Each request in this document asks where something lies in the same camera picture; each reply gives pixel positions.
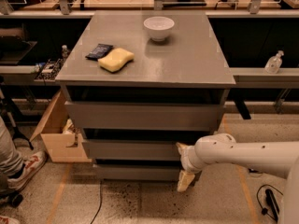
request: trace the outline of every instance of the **white robotic arm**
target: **white robotic arm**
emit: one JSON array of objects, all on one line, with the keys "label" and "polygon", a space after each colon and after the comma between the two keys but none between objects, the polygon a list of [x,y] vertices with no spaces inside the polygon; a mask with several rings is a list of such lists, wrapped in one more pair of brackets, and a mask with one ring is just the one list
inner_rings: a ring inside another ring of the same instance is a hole
[{"label": "white robotic arm", "polygon": [[299,142],[241,143],[227,133],[200,138],[194,146],[177,143],[183,169],[178,191],[184,191],[207,165],[233,163],[288,178],[279,224],[299,220]]}]

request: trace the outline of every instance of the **sponge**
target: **sponge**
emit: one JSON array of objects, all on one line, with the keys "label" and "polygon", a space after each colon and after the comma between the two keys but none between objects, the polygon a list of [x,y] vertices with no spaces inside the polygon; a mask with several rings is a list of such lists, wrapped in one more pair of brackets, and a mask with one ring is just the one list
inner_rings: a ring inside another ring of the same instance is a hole
[{"label": "sponge", "polygon": [[107,56],[98,59],[99,65],[109,72],[116,72],[134,59],[134,54],[126,49],[113,49]]}]

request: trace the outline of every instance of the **plastic bottle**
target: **plastic bottle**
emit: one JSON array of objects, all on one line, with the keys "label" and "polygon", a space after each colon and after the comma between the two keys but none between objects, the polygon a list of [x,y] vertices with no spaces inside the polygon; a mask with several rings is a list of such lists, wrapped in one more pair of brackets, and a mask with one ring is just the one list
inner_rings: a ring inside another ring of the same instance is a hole
[{"label": "plastic bottle", "polygon": [[279,50],[278,54],[276,56],[270,57],[266,66],[264,67],[266,72],[272,73],[272,74],[277,73],[282,64],[281,56],[283,56],[283,55],[284,55],[283,51]]},{"label": "plastic bottle", "polygon": [[63,45],[63,46],[62,46],[62,56],[63,56],[63,61],[64,61],[64,63],[65,63],[65,61],[66,61],[68,55],[70,54],[70,52],[71,52],[71,51],[67,48],[67,45]]}]

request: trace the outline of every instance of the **box flap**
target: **box flap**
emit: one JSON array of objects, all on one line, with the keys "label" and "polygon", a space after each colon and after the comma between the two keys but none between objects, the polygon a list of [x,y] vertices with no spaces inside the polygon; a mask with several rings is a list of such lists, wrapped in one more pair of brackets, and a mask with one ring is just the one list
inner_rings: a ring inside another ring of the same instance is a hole
[{"label": "box flap", "polygon": [[59,90],[51,99],[41,120],[38,122],[30,141],[34,140],[39,134],[43,133],[46,128],[48,130],[53,130],[55,133],[66,123],[68,116],[64,103],[64,95],[61,90]]}]

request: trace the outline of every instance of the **floor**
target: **floor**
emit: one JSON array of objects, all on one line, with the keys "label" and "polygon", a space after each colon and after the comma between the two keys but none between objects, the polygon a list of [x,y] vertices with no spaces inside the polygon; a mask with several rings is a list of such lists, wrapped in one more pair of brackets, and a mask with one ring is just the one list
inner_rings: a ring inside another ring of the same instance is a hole
[{"label": "floor", "polygon": [[[277,114],[271,104],[248,104],[251,119],[243,120],[228,104],[218,133],[230,133],[240,143],[298,141],[297,107],[285,104]],[[20,127],[29,137],[34,129]],[[23,156],[45,149],[39,138],[33,142],[34,151],[22,140],[16,140],[16,145]],[[0,201],[0,214],[21,224],[89,224],[93,218],[98,224],[272,224],[276,222],[271,217],[261,214],[257,192],[265,184],[283,192],[285,183],[279,177],[224,163],[208,166],[194,187],[177,192],[176,183],[100,181],[89,163],[48,159],[21,192],[22,203],[13,208]],[[281,195],[274,193],[280,201]],[[258,197],[265,205],[264,189]]]}]

